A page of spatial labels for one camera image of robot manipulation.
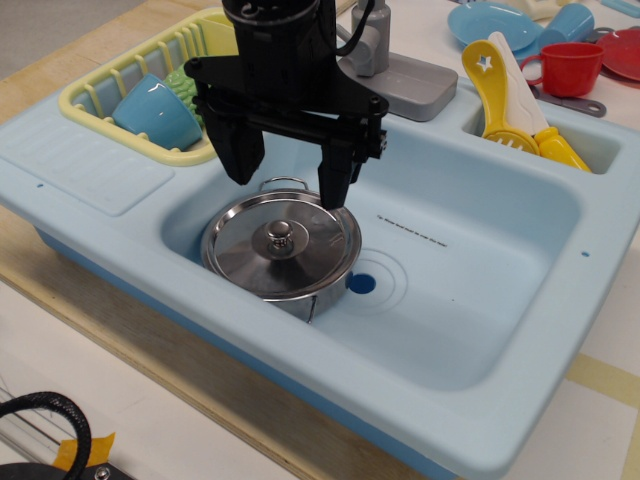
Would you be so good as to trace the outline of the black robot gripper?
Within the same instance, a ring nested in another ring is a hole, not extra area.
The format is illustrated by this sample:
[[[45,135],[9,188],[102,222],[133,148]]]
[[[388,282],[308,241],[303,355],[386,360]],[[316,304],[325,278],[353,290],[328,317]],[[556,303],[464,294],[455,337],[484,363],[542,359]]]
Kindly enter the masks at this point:
[[[361,164],[386,146],[387,101],[338,65],[366,20],[339,46],[332,1],[226,1],[223,10],[238,53],[194,57],[184,69],[227,176],[239,185],[251,180],[264,158],[265,132],[316,143],[323,145],[321,205],[342,208]]]

